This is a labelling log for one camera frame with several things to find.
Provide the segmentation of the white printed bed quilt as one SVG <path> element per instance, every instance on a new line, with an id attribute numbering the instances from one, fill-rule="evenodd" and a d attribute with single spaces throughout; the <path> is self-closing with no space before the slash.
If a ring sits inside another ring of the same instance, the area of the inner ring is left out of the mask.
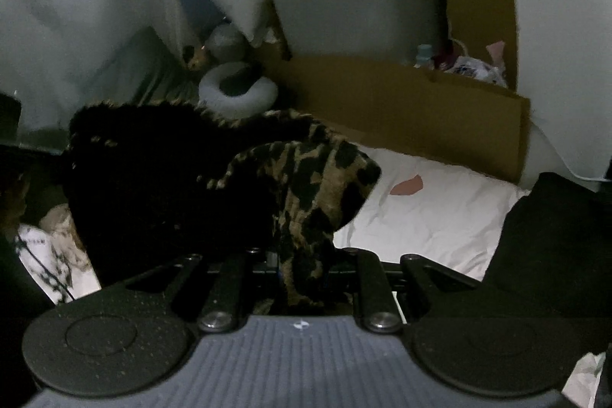
<path id="1" fill-rule="evenodd" d="M 417 254 L 481 280 L 504 218 L 526 190 L 465 167 L 383 148 L 366 152 L 382 177 L 354 221 L 335 233 L 335 245 L 371 250 L 386 262 Z M 20 225 L 16 254 L 52 303 L 99 290 L 64 205 L 38 226 Z"/>

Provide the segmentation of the patterned plastic bag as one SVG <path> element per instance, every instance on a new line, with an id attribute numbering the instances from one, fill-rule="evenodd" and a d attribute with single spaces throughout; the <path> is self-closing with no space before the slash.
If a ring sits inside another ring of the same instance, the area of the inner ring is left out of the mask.
<path id="1" fill-rule="evenodd" d="M 460 55 L 446 72 L 453 75 L 466 76 L 478 82 L 489 83 L 508 88 L 505 79 L 505 62 L 503 59 L 505 42 L 497 41 L 485 47 L 491 57 L 485 62 L 467 55 Z"/>

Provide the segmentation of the brown cardboard sheet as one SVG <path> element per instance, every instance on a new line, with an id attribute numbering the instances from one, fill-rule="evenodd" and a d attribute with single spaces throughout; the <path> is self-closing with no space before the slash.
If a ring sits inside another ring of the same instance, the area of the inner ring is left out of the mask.
<path id="1" fill-rule="evenodd" d="M 355 141 L 461 165 L 516 183 L 523 173 L 530 102 L 465 76 L 341 56 L 265 64 L 291 106 Z"/>

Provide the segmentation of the plastic water bottle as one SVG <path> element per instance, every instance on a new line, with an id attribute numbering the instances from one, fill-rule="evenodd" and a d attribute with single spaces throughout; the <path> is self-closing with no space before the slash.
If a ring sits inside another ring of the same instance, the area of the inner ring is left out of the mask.
<path id="1" fill-rule="evenodd" d="M 415 67 L 434 69 L 434 51 L 430 44 L 419 44 L 415 56 Z"/>

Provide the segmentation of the grey neck pillow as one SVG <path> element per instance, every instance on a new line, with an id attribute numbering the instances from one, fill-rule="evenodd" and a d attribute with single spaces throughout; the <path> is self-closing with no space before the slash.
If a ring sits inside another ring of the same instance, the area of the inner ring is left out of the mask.
<path id="1" fill-rule="evenodd" d="M 243 62 L 214 67 L 198 86 L 200 106 L 228 119 L 244 119 L 268 111 L 277 96 L 276 84 Z"/>

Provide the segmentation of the leopard print garment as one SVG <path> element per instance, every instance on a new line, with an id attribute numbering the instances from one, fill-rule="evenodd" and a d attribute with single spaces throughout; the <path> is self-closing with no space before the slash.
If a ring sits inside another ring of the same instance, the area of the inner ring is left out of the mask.
<path id="1" fill-rule="evenodd" d="M 99 102 L 68 127 L 65 194 L 99 282 L 191 255 L 236 262 L 272 250 L 292 307 L 342 300 L 334 235 L 381 167 L 340 133 L 292 109 L 229 119 L 185 101 Z"/>

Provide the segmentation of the black clothing pile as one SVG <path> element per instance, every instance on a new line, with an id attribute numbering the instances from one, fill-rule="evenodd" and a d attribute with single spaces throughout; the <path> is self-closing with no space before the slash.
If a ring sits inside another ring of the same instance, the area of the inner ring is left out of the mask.
<path id="1" fill-rule="evenodd" d="M 611 343 L 611 189 L 538 176 L 507 213 L 482 280 L 570 320 L 583 348 Z"/>

